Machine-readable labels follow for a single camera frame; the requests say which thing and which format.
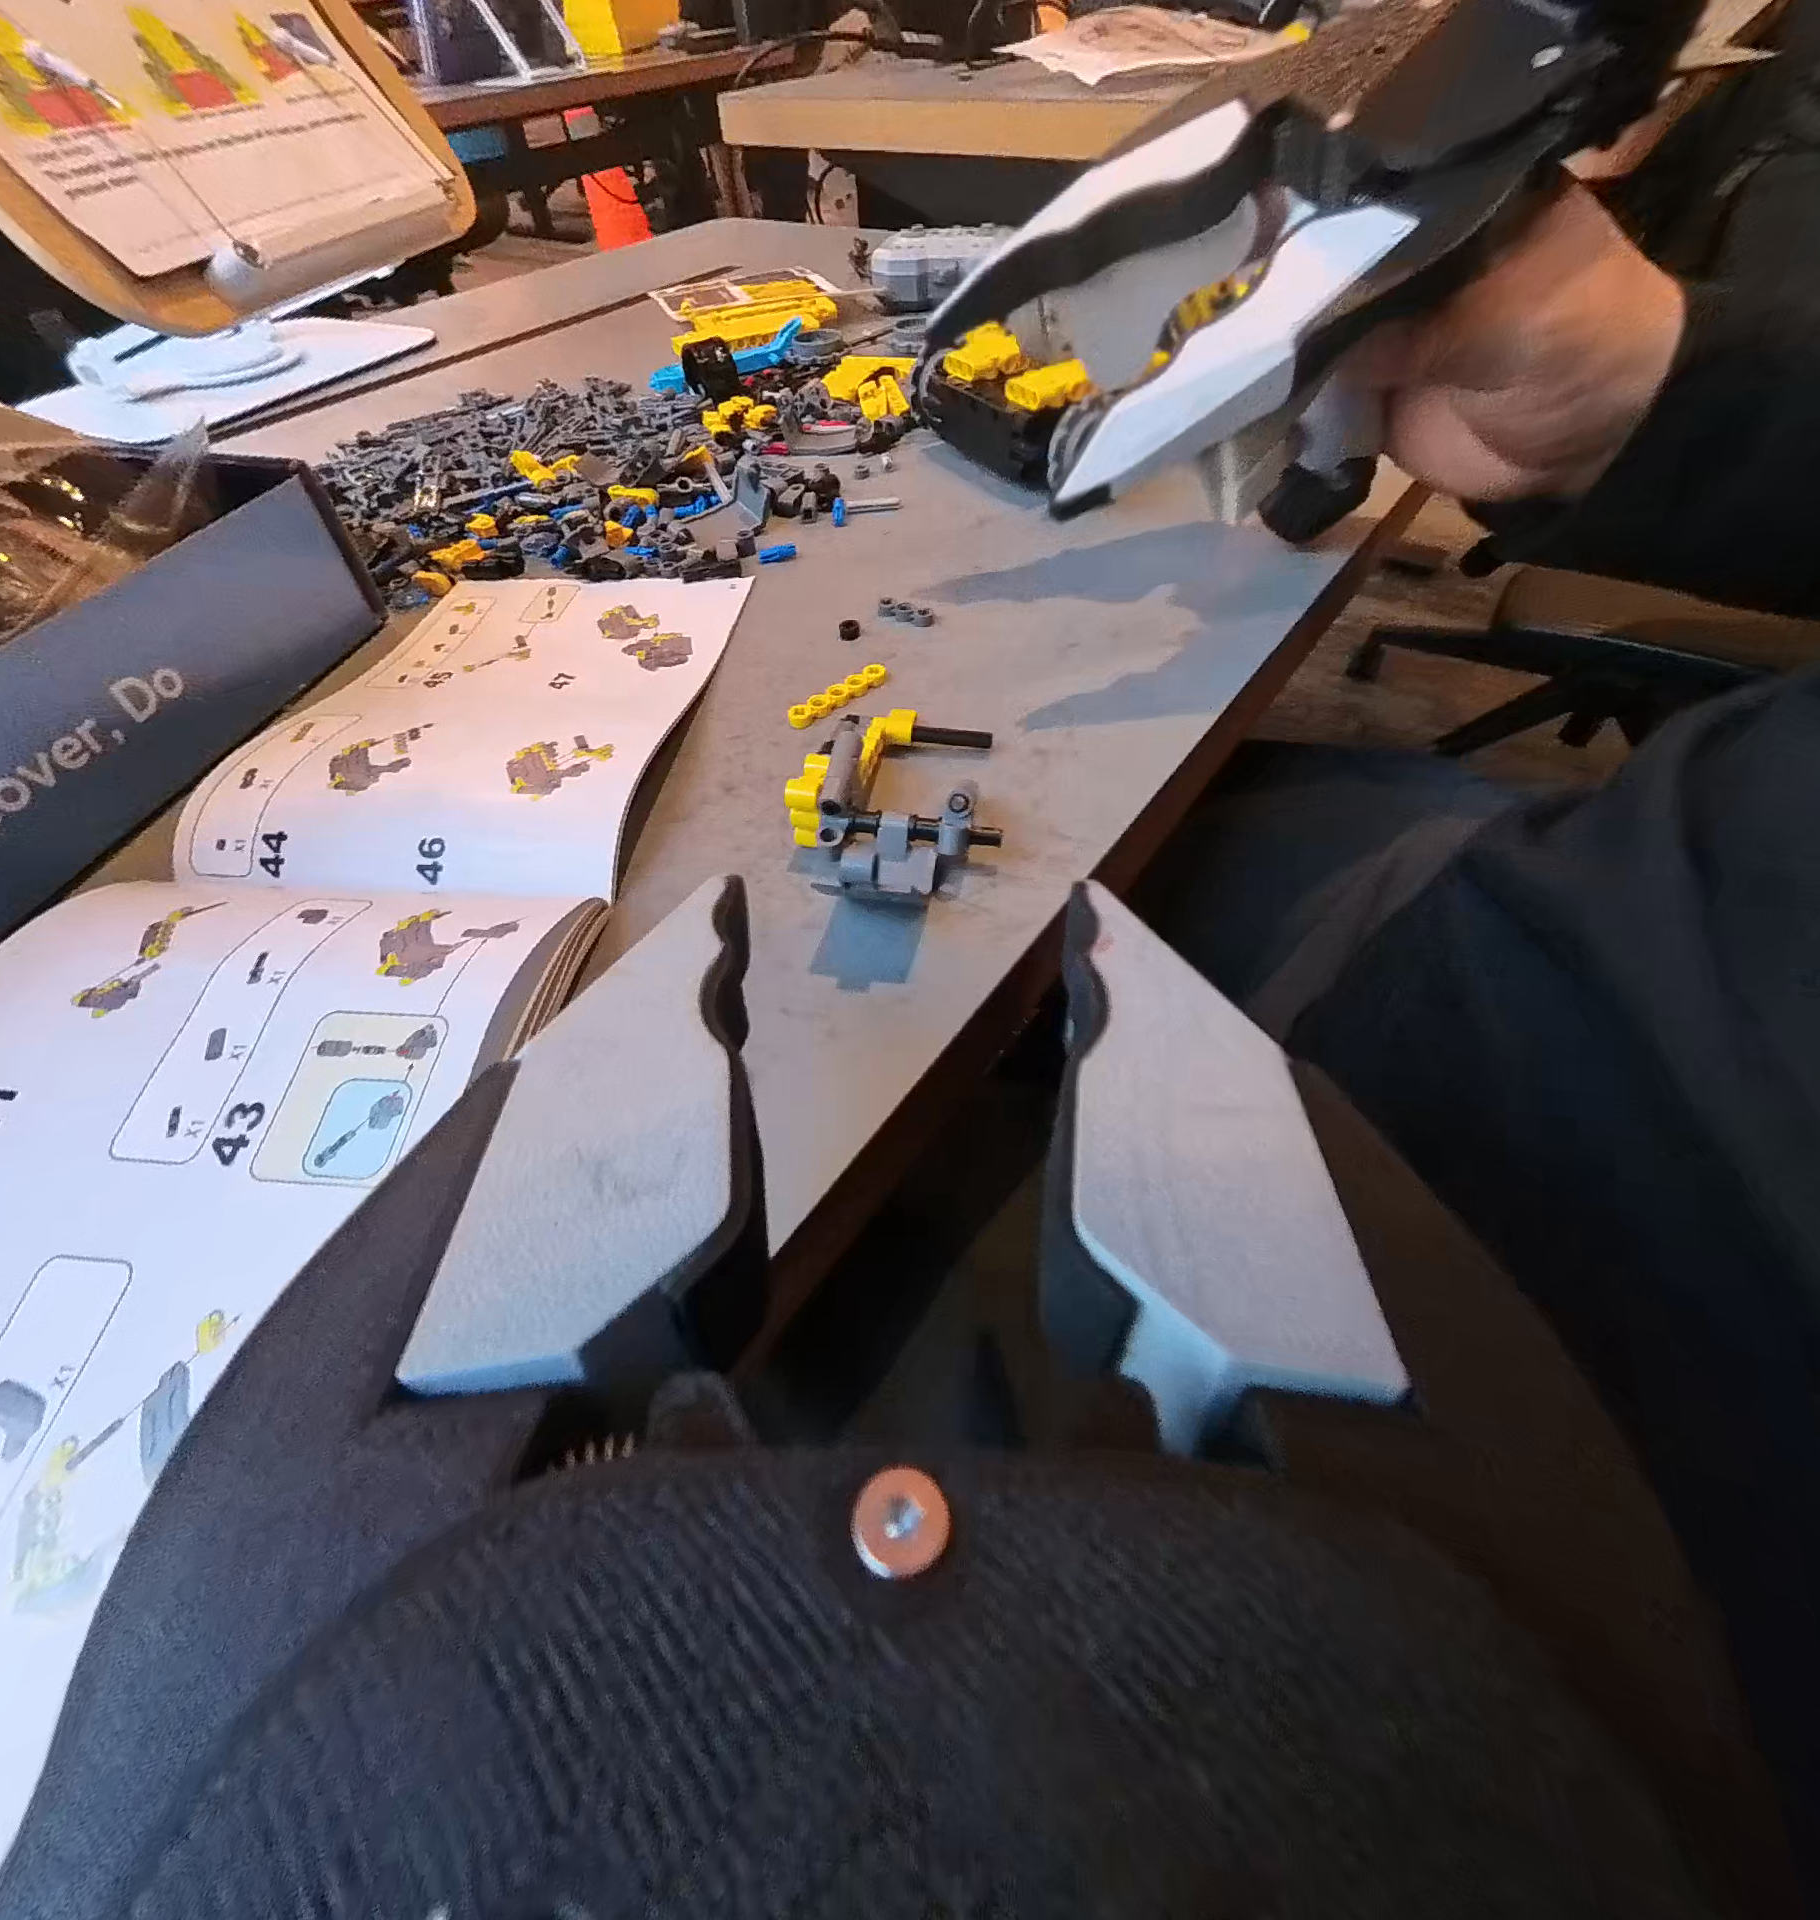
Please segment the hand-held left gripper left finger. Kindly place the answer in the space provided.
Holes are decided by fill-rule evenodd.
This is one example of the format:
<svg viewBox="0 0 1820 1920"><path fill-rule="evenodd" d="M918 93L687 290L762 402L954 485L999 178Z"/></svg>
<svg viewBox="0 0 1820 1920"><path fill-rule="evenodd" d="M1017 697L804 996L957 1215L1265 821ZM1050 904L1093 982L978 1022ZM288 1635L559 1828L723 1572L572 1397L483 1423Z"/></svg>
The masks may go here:
<svg viewBox="0 0 1820 1920"><path fill-rule="evenodd" d="M711 876L512 1062L394 1380L645 1412L758 1329L749 899Z"/></svg>

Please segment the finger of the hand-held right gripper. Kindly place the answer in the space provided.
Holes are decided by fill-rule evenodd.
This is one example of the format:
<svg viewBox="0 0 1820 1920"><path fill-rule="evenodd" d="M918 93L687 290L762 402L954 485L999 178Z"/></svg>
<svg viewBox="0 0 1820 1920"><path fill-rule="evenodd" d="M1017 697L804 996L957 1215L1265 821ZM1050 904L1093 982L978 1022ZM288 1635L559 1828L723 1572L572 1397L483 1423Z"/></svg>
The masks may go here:
<svg viewBox="0 0 1820 1920"><path fill-rule="evenodd" d="M1196 465L1216 519L1344 519L1374 490L1381 408L1333 364L1338 330L1405 270L1403 210L1293 209L1258 243L1244 206L1200 240L1045 297L1045 355L1089 391L1056 429L1052 517L1119 501Z"/></svg>
<svg viewBox="0 0 1820 1920"><path fill-rule="evenodd" d="M1025 358L1174 358L1233 311L1279 240L1279 107L1222 101L1146 133L1005 246Z"/></svg>

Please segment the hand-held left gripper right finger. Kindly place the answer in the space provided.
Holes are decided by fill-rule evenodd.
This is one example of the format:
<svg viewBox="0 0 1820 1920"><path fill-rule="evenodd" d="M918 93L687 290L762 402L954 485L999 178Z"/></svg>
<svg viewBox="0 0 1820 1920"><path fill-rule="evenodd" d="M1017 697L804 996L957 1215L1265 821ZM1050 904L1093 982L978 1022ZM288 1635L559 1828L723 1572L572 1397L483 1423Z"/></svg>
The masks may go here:
<svg viewBox="0 0 1820 1920"><path fill-rule="evenodd" d="M1062 919L1064 1062L1039 1319L1075 1377L1206 1458L1260 1393L1401 1408L1410 1380L1281 1046L1106 888Z"/></svg>

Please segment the instruction booklet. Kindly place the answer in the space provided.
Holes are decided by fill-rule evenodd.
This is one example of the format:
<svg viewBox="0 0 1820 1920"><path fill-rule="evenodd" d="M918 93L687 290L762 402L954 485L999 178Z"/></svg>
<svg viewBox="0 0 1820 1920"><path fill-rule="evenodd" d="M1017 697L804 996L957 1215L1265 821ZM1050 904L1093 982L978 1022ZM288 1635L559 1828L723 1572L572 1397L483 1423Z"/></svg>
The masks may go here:
<svg viewBox="0 0 1820 1920"><path fill-rule="evenodd" d="M749 579L457 590L0 945L0 1863L220 1371L562 1005Z"/></svg>

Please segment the grey and yellow brick assembly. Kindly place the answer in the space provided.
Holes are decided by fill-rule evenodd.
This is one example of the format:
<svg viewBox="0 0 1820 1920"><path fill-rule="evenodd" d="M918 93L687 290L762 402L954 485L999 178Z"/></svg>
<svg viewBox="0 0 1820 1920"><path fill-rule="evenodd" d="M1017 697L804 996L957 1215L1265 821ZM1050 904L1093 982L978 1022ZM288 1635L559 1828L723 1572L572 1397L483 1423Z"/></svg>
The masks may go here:
<svg viewBox="0 0 1820 1920"><path fill-rule="evenodd" d="M823 748L820 843L796 849L810 876L844 897L890 907L934 899L972 854L1001 848L1005 833L978 815L972 782L952 782L925 811L886 807L873 801L881 759L859 754L857 734L825 739Z"/></svg>

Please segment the black axle with yellow connector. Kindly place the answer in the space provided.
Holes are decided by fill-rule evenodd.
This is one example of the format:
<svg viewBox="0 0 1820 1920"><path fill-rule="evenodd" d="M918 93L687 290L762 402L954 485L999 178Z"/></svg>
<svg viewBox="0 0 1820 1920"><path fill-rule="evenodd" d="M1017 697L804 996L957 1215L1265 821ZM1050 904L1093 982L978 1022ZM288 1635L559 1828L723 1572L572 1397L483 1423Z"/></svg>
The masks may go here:
<svg viewBox="0 0 1820 1920"><path fill-rule="evenodd" d="M873 763L890 748L936 747L969 754L993 748L993 734L986 729L950 728L918 720L909 710L892 710L879 717L855 717L857 748Z"/></svg>

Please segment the person's right forearm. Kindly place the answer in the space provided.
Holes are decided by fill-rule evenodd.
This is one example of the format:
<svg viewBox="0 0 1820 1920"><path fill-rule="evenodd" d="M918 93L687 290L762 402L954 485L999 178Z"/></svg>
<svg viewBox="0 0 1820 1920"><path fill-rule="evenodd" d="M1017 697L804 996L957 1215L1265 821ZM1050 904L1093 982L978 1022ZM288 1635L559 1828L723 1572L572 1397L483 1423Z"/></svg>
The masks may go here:
<svg viewBox="0 0 1820 1920"><path fill-rule="evenodd" d="M1576 501L1473 508L1473 559L1820 621L1820 2L1612 210L1686 294L1678 358Z"/></svg>

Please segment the grey desk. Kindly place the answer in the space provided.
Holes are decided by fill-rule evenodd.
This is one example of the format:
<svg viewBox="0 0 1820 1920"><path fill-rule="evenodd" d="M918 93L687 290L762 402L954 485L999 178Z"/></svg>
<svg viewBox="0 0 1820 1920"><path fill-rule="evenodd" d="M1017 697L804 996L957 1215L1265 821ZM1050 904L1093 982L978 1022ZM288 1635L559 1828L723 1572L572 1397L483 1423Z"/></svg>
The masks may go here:
<svg viewBox="0 0 1820 1920"><path fill-rule="evenodd" d="M1041 935L1070 885L1122 875L1268 706L1305 639L1360 576L1355 537L1305 552L1208 511L1186 470L1119 508L1052 523L928 437L873 490L897 510L757 564L707 690L652 759L624 824L615 897L586 959L600 977L708 876L749 899L746 1073L781 1284L1039 996ZM918 631L879 598L932 607ZM843 616L863 636L841 645ZM859 668L889 669L854 711L993 734L993 748L900 748L886 807L928 810L972 780L999 849L972 854L936 904L859 904L810 876L780 791L830 728L783 711Z"/></svg>

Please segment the person's right hand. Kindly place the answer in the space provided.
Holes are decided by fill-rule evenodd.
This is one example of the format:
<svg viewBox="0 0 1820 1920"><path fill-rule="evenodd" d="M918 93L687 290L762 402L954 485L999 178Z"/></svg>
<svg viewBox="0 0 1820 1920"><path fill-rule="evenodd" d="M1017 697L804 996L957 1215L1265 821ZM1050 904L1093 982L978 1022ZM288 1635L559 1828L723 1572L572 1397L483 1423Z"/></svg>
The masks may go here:
<svg viewBox="0 0 1820 1920"><path fill-rule="evenodd" d="M1381 446L1466 505L1587 494L1650 412L1686 330L1683 285L1565 180L1434 311L1348 358Z"/></svg>

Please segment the background wooden table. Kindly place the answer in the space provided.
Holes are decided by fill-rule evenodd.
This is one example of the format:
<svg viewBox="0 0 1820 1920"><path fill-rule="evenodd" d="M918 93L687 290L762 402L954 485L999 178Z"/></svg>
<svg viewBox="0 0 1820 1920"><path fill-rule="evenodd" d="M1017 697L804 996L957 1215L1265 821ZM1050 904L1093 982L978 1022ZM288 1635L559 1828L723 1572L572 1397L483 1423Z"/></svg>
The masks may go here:
<svg viewBox="0 0 1820 1920"><path fill-rule="evenodd" d="M854 173L873 225L1019 223L1072 171L1255 59L1085 83L1011 46L1038 5L623 5L638 46L556 52L538 5L496 5L538 51L512 58L477 5L379 5L404 80L489 200L546 198L606 171L655 235L711 218L821 218L803 157Z"/></svg>

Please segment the person's black clothing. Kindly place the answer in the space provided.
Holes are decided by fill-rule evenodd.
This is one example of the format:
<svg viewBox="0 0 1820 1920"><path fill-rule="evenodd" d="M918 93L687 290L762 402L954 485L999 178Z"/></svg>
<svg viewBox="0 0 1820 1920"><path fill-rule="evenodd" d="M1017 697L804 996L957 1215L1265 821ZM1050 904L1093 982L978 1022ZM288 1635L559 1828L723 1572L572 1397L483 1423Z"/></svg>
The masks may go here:
<svg viewBox="0 0 1820 1920"><path fill-rule="evenodd" d="M1820 658L1587 788L1252 743L1139 902L1593 1380L1820 1913Z"/></svg>

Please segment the black office chair base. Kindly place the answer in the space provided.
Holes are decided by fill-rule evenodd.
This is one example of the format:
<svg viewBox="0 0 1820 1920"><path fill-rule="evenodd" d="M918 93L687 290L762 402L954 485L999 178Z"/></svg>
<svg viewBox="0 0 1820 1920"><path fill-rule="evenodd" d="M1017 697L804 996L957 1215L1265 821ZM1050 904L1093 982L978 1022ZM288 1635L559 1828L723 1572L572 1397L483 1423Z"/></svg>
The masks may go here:
<svg viewBox="0 0 1820 1920"><path fill-rule="evenodd" d="M1688 594L1542 566L1520 566L1479 630L1374 630L1344 676L1377 679L1391 652L1421 654L1531 686L1432 743L1463 759L1553 723L1568 748L1605 728L1629 747L1710 699L1820 661L1820 623L1726 608Z"/></svg>

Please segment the small yellow brick piece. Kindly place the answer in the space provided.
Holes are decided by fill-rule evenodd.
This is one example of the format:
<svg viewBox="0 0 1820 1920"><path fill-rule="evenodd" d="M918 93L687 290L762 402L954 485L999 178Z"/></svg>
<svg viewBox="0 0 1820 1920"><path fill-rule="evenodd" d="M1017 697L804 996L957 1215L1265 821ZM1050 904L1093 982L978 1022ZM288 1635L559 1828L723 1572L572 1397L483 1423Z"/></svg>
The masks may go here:
<svg viewBox="0 0 1820 1920"><path fill-rule="evenodd" d="M857 671L832 682L816 695L790 704L783 722L790 729L804 733L830 715L841 714L854 702L872 697L889 682L889 669L881 663L859 668Z"/></svg>

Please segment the pile of small building bricks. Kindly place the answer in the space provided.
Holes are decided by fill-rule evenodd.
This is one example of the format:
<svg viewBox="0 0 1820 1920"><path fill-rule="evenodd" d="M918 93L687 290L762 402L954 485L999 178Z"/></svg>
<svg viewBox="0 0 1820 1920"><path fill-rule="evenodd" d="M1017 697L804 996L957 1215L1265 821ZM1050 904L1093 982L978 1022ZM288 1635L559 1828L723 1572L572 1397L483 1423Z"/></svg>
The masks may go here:
<svg viewBox="0 0 1820 1920"><path fill-rule="evenodd" d="M452 405L335 444L316 467L392 611L515 579L734 579L835 523L921 423L905 366L854 396L790 371L729 396L586 375Z"/></svg>

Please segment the grey cardboard box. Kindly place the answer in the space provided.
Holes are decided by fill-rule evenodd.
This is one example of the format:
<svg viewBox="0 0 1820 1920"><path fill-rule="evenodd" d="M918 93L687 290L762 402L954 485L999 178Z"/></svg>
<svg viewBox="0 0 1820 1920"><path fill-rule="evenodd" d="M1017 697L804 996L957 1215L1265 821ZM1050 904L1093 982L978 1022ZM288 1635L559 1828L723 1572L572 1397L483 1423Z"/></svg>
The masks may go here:
<svg viewBox="0 0 1820 1920"><path fill-rule="evenodd" d="M220 449L192 529L0 647L0 943L378 636L314 467Z"/></svg>

